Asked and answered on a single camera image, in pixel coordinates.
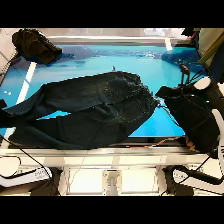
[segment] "metal bracket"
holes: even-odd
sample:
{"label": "metal bracket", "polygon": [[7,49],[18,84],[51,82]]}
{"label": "metal bracket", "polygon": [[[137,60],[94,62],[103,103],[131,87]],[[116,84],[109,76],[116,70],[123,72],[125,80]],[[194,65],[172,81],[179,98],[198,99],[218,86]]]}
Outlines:
{"label": "metal bracket", "polygon": [[102,193],[105,196],[119,196],[122,192],[121,171],[103,171]]}

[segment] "blue surface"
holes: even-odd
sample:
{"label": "blue surface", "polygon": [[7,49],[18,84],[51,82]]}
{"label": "blue surface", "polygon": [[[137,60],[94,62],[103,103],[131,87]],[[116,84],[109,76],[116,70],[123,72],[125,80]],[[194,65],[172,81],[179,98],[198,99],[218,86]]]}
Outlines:
{"label": "blue surface", "polygon": [[[176,87],[180,83],[181,72],[178,63],[184,62],[190,66],[193,71],[191,76],[204,69],[202,65],[195,63],[199,56],[193,48],[176,47],[172,51],[166,52],[165,47],[157,46],[58,46],[63,49],[63,55],[58,61],[48,66],[37,65],[26,99],[44,83],[109,72],[113,66],[117,71],[140,75],[142,82],[154,94],[163,85]],[[161,59],[162,55],[165,54],[169,54],[169,61]],[[16,104],[29,65],[30,61],[28,59],[21,58],[18,63],[10,66],[6,74],[0,88],[0,99],[4,99],[9,107]],[[42,119],[65,114],[67,113],[58,111]],[[0,129],[1,134],[4,134],[4,132],[5,129]],[[131,136],[167,137],[183,134],[183,130],[171,121],[166,112],[157,108],[153,116]]]}

